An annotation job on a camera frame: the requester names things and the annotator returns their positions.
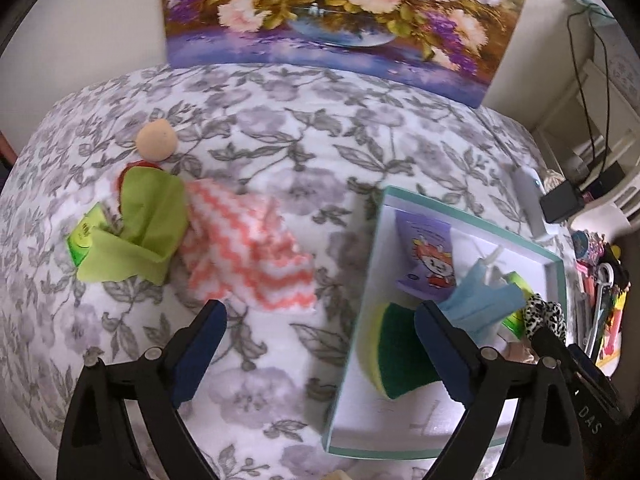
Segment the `leopard print scrunchie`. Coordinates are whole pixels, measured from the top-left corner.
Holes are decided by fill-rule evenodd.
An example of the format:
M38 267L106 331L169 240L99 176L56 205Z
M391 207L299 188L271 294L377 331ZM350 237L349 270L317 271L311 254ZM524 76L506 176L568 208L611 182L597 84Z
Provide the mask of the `leopard print scrunchie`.
M533 294L527 299L523 311L525 333L529 340L533 340L538 330L545 327L560 341L566 341L566 321L560 304L543 300L539 294Z

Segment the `blue face mask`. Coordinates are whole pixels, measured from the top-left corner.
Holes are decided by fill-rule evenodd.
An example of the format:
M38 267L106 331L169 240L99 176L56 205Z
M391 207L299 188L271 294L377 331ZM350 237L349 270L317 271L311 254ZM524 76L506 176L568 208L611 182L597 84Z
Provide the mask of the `blue face mask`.
M489 268L478 259L452 294L438 304L452 326L467 333L477 347L487 346L497 335L502 320L512 311L518 293L506 283L487 284Z

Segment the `small green tissue pack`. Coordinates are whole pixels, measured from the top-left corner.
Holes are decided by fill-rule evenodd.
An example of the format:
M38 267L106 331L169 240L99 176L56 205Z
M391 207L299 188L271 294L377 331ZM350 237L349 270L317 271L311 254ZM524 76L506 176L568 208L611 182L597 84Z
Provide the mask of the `small green tissue pack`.
M80 266L92 247L94 231L107 231L111 227L104 207L97 203L86 212L66 238L67 248L75 266Z

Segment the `pink white chevron cloth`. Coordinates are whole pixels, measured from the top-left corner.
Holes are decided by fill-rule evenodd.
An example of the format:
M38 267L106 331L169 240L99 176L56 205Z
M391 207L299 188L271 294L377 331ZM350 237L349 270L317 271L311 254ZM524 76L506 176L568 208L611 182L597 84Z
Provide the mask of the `pink white chevron cloth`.
M213 179L186 184L189 226L179 254L188 289L199 300L238 300L264 311L307 311L314 256L303 252L278 201L236 194Z

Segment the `lime green cloth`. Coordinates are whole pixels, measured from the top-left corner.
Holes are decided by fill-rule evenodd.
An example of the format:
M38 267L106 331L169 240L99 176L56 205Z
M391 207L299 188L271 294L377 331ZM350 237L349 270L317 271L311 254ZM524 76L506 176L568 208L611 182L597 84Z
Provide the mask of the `lime green cloth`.
M164 170L130 166L120 174L117 191L122 228L116 234L93 232L78 280L121 282L137 276L163 285L189 224L186 186Z

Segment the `beige makeup sponge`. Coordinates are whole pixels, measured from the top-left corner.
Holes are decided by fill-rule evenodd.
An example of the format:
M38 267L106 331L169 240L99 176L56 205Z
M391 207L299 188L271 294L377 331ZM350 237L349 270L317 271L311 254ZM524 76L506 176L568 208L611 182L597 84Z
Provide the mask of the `beige makeup sponge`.
M143 126L134 139L139 155L147 162L162 162L175 153L178 136L166 119Z

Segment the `pink beige scrunchie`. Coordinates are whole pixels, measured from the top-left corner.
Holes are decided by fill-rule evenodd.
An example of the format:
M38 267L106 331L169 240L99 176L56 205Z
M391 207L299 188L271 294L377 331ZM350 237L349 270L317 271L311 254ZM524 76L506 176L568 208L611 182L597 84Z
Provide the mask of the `pink beige scrunchie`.
M536 364L538 356L528 340L508 342L502 356L511 362Z

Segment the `green tissue pack in box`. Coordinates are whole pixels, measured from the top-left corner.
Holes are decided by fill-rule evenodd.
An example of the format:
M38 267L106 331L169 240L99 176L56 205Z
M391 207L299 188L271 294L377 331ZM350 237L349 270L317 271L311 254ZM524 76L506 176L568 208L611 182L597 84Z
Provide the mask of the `green tissue pack in box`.
M529 284L516 272L503 275L513 290L518 289L518 293L512 297L510 308L512 311L502 320L502 327L505 328L514 338L521 339L525 334L525 314L527 301L533 297L534 291Z

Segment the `pile of colourful stationery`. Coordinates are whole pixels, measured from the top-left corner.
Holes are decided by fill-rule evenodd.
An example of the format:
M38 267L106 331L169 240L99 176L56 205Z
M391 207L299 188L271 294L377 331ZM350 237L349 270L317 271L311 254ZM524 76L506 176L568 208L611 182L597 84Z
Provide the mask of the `pile of colourful stationery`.
M630 274L620 260L620 248L605 243L594 263L578 261L580 307L578 344L592 362L602 366L620 355L617 342Z

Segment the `floral grey white tablecloth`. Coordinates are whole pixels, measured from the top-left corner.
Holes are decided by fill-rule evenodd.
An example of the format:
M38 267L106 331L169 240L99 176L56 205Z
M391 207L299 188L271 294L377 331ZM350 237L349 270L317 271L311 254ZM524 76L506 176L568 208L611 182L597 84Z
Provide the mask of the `floral grey white tablecloth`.
M326 454L321 433L341 378L385 188L417 192L529 236L511 182L542 168L529 132L382 79L291 65L139 70L58 101L1 193L1 419L43 479L85 359L129 361L166 344L198 305L186 269L168 281L78 280L67 235L116 197L134 137L166 119L179 144L164 168L275 198L316 259L314 310L267 313L239 302L196 397L181 415L224 479L411 479L426 463Z

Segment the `black power adapter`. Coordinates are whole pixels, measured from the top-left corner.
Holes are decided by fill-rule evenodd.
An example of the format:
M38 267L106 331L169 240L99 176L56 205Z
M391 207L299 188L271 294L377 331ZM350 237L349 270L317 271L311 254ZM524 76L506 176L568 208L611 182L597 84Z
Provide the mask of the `black power adapter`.
M563 181L539 199L544 221L562 223L585 207L584 198L579 188L570 182Z

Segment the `green yellow scrub sponge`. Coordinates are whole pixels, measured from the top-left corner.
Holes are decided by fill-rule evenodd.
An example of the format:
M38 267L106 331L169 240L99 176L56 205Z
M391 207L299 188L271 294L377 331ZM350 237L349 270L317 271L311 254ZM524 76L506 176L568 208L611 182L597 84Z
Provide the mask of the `green yellow scrub sponge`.
M439 382L414 327L414 311L390 302L378 307L364 333L364 372L385 399L395 401Z

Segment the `white box with teal rim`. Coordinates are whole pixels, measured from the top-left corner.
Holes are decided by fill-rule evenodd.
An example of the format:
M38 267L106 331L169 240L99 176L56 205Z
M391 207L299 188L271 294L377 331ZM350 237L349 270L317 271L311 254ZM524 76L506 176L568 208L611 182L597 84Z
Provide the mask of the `white box with teal rim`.
M427 460L491 413L503 443L518 399L489 370L502 321L526 292L565 304L562 259L494 224L402 188L386 188L345 376L323 437L356 460Z

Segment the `white power strip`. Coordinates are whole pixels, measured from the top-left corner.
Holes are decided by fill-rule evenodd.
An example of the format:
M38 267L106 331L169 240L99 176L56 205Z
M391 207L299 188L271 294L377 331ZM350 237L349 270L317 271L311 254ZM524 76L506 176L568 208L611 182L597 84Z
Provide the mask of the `white power strip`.
M551 240L558 234L558 227L544 220L540 199L544 196L544 187L539 174L533 167L518 167L512 172L514 192L521 210L536 242Z

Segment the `purple cartoon tissue pack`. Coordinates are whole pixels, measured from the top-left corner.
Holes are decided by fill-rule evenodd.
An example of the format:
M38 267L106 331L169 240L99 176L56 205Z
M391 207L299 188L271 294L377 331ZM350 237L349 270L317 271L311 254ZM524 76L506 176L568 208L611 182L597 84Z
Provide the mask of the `purple cartoon tissue pack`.
M395 222L407 261L398 288L422 300L447 299L457 286L450 224L402 210Z

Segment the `floral painting canvas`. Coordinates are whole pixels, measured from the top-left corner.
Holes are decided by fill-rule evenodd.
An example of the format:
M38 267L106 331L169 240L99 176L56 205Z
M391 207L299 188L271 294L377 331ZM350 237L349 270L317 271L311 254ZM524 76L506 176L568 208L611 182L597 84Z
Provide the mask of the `floral painting canvas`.
M525 0L163 0L167 57L186 67L348 70L477 106Z

